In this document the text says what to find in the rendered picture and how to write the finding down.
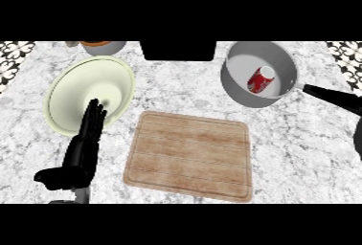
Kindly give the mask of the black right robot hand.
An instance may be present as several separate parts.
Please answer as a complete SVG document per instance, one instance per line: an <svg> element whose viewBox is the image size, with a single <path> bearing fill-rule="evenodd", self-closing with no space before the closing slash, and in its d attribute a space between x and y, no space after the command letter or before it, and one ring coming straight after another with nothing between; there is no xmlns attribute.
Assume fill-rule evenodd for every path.
<svg viewBox="0 0 362 245"><path fill-rule="evenodd" d="M362 156L362 117L359 119L356 129L354 129L354 133L353 133L353 145L354 145L356 152Z"/></svg>

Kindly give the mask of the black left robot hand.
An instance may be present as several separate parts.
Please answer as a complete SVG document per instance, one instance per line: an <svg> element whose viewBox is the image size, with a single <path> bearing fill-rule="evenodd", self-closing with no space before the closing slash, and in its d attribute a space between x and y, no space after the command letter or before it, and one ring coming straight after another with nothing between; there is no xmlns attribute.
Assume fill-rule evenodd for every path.
<svg viewBox="0 0 362 245"><path fill-rule="evenodd" d="M78 134L66 148L62 166L40 170L34 181L46 185L47 190L87 188L94 177L97 165L99 141L108 111L97 99L88 102L82 113Z"/></svg>

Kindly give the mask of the wooden cutting board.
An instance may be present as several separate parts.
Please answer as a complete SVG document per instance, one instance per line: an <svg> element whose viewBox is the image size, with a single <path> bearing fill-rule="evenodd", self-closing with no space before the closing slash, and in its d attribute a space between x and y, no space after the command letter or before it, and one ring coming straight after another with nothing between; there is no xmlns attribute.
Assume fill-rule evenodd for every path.
<svg viewBox="0 0 362 245"><path fill-rule="evenodd" d="M122 181L139 188L247 202L251 199L247 125L143 112Z"/></svg>

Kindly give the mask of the red can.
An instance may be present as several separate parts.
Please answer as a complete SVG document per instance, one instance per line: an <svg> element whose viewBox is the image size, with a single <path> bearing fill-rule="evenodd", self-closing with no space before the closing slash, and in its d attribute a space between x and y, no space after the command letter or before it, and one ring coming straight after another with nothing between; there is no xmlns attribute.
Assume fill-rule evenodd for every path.
<svg viewBox="0 0 362 245"><path fill-rule="evenodd" d="M269 66L258 67L247 81L248 91L254 94L258 94L273 80L275 70Z"/></svg>

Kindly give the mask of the pale green bowl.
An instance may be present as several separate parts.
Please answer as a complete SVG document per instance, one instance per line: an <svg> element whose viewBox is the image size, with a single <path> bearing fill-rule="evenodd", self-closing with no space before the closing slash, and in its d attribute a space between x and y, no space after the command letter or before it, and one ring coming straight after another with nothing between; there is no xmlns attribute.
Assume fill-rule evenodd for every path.
<svg viewBox="0 0 362 245"><path fill-rule="evenodd" d="M88 102L99 100L108 111L105 126L124 113L136 89L128 64L114 56L93 56L68 67L54 79L44 98L44 118L63 136L78 134Z"/></svg>

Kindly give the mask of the grey cup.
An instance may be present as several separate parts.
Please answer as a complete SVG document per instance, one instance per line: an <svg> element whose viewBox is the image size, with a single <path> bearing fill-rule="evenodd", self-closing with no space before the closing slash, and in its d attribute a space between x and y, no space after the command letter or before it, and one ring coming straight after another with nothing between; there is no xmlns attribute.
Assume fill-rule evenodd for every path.
<svg viewBox="0 0 362 245"><path fill-rule="evenodd" d="M80 41L66 41L65 44L68 47L77 47L78 45L82 46ZM125 45L125 41L112 41L105 46L99 46L99 47L82 46L82 48L91 56L111 56L122 49L124 45Z"/></svg>

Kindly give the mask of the orange food in cup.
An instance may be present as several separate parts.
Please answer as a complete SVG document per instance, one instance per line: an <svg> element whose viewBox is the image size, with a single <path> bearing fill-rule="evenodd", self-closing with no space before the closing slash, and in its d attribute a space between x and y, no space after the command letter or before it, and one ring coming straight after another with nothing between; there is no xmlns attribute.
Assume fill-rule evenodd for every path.
<svg viewBox="0 0 362 245"><path fill-rule="evenodd" d="M81 44L82 46L87 46L87 47L99 47L99 46L105 46L111 43L112 41L99 41L99 42L85 42L85 41L81 41Z"/></svg>

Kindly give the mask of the black appliance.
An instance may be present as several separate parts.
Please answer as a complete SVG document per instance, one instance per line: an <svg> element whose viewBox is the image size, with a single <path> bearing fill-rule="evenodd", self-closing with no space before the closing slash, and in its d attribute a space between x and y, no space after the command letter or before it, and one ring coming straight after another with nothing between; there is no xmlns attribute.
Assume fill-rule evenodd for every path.
<svg viewBox="0 0 362 245"><path fill-rule="evenodd" d="M211 61L214 59L214 41L142 41L146 60Z"/></svg>

